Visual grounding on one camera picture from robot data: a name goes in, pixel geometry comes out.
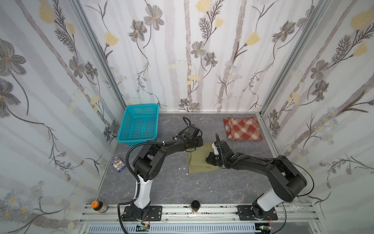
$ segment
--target folded red plaid cloth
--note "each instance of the folded red plaid cloth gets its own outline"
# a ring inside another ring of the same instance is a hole
[[[224,118],[227,138],[231,140],[262,140],[257,118]]]

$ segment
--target metal corner post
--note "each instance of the metal corner post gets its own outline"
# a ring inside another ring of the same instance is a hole
[[[91,26],[88,22],[87,16],[86,16],[86,14],[85,14],[85,12],[82,8],[82,5],[80,4],[79,0],[69,0],[69,2],[71,4],[71,6],[73,7],[74,13],[75,13],[76,17],[78,18],[78,21],[80,22],[80,24],[83,28],[83,31],[84,31],[86,37],[88,38],[88,41],[89,41],[90,45],[92,46],[92,48],[94,50],[94,53],[96,54],[97,59],[100,62],[101,67],[104,70],[104,73],[106,74],[106,76],[108,78],[110,86],[112,87],[112,89],[114,91],[114,94],[116,95],[116,97],[117,97],[117,99],[120,103],[122,112],[124,112],[125,108],[126,108],[126,103],[125,103],[124,99],[122,98],[121,91],[119,90],[119,88],[116,84],[116,80],[114,79],[113,74],[110,71],[107,60],[105,59],[105,55],[104,55],[104,53],[103,53],[103,51],[100,47],[100,44],[97,41],[97,39],[95,37],[95,34],[94,34],[94,32],[93,32],[93,30],[92,30],[92,28],[91,28]]]
[[[271,102],[275,98],[275,95],[278,93],[283,81],[287,77],[287,74],[291,70],[292,66],[294,65],[296,59],[301,54],[303,48],[305,47],[309,37],[312,35],[314,29],[317,27],[318,22],[323,17],[327,6],[330,4],[331,0],[320,0],[313,11],[312,15],[310,16],[310,20],[308,21],[305,29],[303,30],[299,40],[297,41],[294,50],[292,51],[291,55],[288,57],[286,64],[283,66],[281,72],[277,80],[275,81],[273,87],[271,88],[266,101],[263,104],[261,109],[261,116],[268,111]]]

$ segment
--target robotic arm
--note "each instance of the robotic arm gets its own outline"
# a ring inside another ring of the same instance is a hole
[[[138,220],[144,220],[149,213],[152,181],[160,172],[165,157],[203,145],[202,131],[191,124],[188,118],[183,117],[183,120],[187,127],[173,137],[173,142],[164,145],[149,142],[134,159],[132,165],[140,180],[140,186],[135,190],[131,209]],[[210,153],[206,158],[207,163],[225,166],[227,169],[250,170],[269,178],[272,188],[252,204],[251,212],[254,218],[267,217],[267,211],[284,201],[291,202],[307,185],[306,179],[286,157],[280,155],[277,158],[256,158],[242,153],[234,154],[225,141],[219,140],[218,134],[216,139],[212,145],[214,153]]]

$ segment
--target wall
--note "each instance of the wall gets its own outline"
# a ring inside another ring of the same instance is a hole
[[[303,199],[329,234],[374,227],[373,7],[332,1],[264,114],[281,153],[314,177]]]
[[[125,102],[182,112],[259,111],[317,4],[80,2]]]
[[[120,106],[68,1],[1,1],[0,25],[1,232],[71,233]]]

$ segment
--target orange bottle cap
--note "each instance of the orange bottle cap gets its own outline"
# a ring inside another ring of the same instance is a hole
[[[98,201],[93,201],[93,202],[91,203],[91,206],[92,206],[92,208],[96,208],[96,207],[99,206],[99,202],[98,202]]]

